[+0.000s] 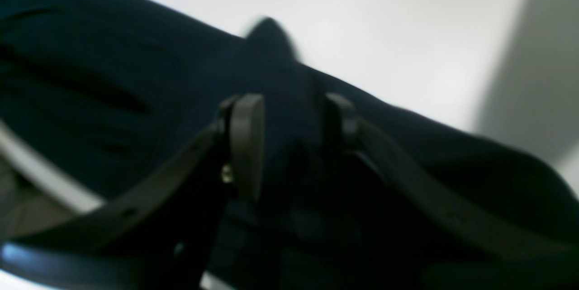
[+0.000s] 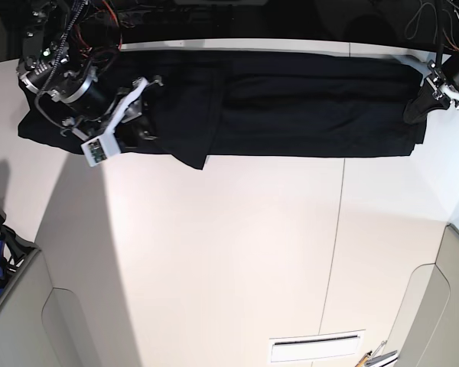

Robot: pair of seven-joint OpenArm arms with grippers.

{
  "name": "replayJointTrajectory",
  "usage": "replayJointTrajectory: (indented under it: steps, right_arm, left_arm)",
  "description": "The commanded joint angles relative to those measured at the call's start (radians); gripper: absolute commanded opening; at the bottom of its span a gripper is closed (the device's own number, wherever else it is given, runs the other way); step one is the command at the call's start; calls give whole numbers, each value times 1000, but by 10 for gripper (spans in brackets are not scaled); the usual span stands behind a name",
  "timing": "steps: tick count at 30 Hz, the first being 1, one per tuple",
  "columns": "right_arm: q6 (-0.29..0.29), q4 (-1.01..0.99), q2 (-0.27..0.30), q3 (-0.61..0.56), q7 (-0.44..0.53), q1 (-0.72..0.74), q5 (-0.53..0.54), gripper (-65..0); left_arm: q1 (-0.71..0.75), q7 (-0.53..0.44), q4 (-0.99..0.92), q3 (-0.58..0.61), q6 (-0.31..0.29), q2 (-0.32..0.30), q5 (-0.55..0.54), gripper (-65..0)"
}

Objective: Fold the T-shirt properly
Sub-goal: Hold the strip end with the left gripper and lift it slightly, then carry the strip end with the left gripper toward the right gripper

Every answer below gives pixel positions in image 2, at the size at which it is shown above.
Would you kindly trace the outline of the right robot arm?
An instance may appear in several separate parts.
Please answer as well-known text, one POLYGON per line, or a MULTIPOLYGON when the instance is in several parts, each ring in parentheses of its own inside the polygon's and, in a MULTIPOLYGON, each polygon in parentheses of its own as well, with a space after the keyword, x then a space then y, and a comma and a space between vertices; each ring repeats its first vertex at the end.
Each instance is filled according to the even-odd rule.
POLYGON ((161 154, 146 101, 161 77, 122 54, 114 3, 33 1, 31 12, 17 67, 29 106, 19 137, 72 154, 99 152, 109 138, 122 153, 161 154))

